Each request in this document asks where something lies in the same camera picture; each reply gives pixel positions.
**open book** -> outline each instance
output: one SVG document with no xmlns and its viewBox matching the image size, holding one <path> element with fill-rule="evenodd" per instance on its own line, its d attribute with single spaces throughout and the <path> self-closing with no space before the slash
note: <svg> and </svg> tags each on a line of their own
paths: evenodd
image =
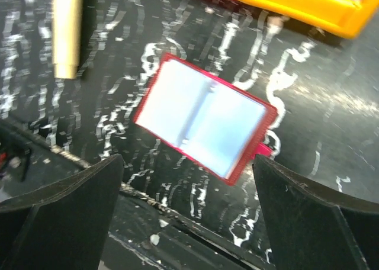
<svg viewBox="0 0 379 270">
<path fill-rule="evenodd" d="M 234 184 L 276 114 L 260 99 L 166 54 L 135 122 Z"/>
</svg>

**wooden rolling pin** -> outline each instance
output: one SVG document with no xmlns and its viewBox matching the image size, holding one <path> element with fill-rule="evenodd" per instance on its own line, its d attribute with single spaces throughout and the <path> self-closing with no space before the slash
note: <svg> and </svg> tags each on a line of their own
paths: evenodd
<svg viewBox="0 0 379 270">
<path fill-rule="evenodd" d="M 54 76 L 75 79 L 79 66 L 82 0 L 53 0 Z"/>
</svg>

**tabletop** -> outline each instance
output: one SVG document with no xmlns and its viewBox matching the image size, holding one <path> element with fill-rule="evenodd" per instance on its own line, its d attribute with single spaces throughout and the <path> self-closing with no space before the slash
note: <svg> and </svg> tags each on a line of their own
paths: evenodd
<svg viewBox="0 0 379 270">
<path fill-rule="evenodd" d="M 0 109 L 247 250 L 274 258 L 249 164 L 229 187 L 132 122 L 164 52 L 268 101 L 272 158 L 379 202 L 379 15 L 355 40 L 227 0 L 84 0 L 75 81 L 54 79 L 51 0 L 0 0 Z"/>
</svg>

